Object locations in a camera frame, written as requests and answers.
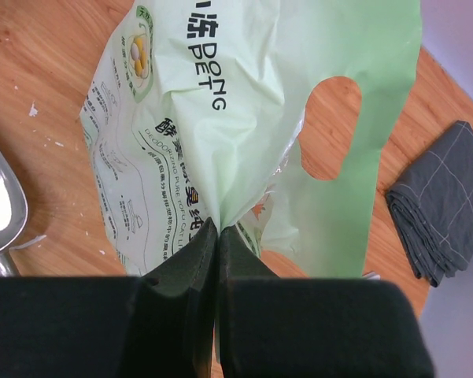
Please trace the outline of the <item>grey metal scoop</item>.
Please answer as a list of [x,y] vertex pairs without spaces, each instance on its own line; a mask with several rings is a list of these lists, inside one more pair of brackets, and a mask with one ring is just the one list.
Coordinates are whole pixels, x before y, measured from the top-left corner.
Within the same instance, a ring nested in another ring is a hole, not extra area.
[[28,221],[28,201],[24,190],[0,151],[0,276],[17,276],[19,271],[9,249]]

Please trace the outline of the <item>white plastic bag clip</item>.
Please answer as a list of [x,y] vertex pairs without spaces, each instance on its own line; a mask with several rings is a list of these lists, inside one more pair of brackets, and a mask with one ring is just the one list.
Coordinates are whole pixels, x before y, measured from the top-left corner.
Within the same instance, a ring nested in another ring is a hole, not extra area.
[[363,278],[366,280],[380,280],[381,276],[377,274],[376,272],[369,272],[365,275],[363,275]]

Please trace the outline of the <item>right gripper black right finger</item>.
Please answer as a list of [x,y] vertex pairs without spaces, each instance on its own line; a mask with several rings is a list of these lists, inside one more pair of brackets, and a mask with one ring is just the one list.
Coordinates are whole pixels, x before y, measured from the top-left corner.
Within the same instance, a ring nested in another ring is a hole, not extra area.
[[383,280],[281,278],[236,228],[219,241],[226,377],[431,377],[405,294]]

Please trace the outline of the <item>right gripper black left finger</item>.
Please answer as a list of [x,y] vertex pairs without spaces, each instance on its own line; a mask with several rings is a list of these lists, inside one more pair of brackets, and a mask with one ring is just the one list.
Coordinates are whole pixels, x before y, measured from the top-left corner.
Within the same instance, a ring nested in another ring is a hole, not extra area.
[[209,376],[217,239],[145,276],[0,278],[0,377]]

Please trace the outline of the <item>green cat litter bag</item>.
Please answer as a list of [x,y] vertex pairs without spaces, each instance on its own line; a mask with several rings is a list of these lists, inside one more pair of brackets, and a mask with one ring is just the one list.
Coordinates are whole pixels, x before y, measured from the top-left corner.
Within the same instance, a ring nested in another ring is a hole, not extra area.
[[[134,2],[79,114],[126,272],[152,271],[211,220],[310,276],[360,276],[421,29],[417,1]],[[360,112],[338,177],[316,180],[297,136],[335,77],[356,83]]]

